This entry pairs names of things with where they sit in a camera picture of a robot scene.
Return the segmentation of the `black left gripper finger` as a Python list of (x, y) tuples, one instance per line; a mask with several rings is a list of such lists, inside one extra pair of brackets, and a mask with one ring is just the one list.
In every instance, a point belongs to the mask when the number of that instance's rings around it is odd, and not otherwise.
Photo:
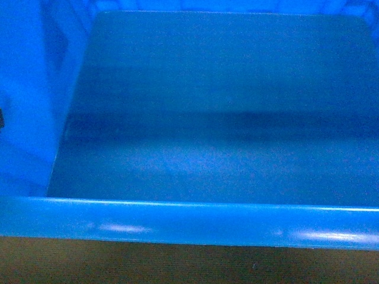
[(4, 128), (4, 115), (2, 109), (0, 108), (0, 129)]

